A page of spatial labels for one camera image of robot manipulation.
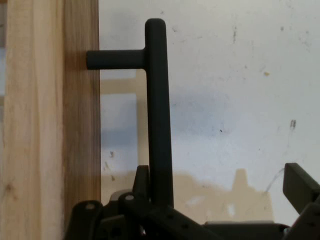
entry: black mechanical frame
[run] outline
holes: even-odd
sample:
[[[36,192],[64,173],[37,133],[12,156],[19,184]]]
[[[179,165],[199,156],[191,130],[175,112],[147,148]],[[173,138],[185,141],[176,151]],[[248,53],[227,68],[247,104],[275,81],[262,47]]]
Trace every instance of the black mechanical frame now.
[[[320,240],[320,185],[287,163],[283,193],[300,214],[293,226],[244,222],[200,225],[174,209],[166,24],[149,19],[145,49],[87,52],[88,69],[145,69],[149,166],[137,167],[133,188],[103,206],[74,206],[65,240]]]

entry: white wall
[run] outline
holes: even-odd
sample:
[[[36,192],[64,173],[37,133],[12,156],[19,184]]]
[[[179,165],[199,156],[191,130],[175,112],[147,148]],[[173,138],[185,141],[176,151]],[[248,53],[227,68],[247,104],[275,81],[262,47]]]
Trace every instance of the white wall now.
[[[319,7],[299,0],[99,2],[103,50],[141,49],[146,20],[166,21],[178,210],[200,223],[296,219],[282,193],[284,164],[297,162],[320,182]],[[131,187],[136,165],[148,161],[145,79],[135,74],[101,72],[104,202]]]

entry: wood grain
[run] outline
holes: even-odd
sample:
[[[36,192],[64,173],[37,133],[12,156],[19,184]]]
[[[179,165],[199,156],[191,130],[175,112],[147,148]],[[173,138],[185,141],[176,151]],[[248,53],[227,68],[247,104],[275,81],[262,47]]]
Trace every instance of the wood grain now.
[[[98,0],[10,0],[7,20],[0,239],[62,239],[101,194]]]
[[[99,49],[98,0],[65,0],[63,156],[65,215],[79,200],[101,199],[100,73],[86,51]]]

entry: light wood board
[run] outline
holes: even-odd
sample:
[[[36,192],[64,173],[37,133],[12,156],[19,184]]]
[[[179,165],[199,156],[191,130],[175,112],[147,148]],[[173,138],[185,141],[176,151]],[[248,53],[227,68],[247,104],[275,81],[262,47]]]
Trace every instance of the light wood board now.
[[[8,2],[0,239],[62,239],[101,198],[98,20],[98,0]]]

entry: black metal handle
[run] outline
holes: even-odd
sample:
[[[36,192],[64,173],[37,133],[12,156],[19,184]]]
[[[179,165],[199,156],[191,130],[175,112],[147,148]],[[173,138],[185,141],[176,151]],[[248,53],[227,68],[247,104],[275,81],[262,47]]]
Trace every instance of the black metal handle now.
[[[145,23],[145,48],[87,52],[87,68],[144,69],[147,83],[150,198],[174,206],[166,23]]]

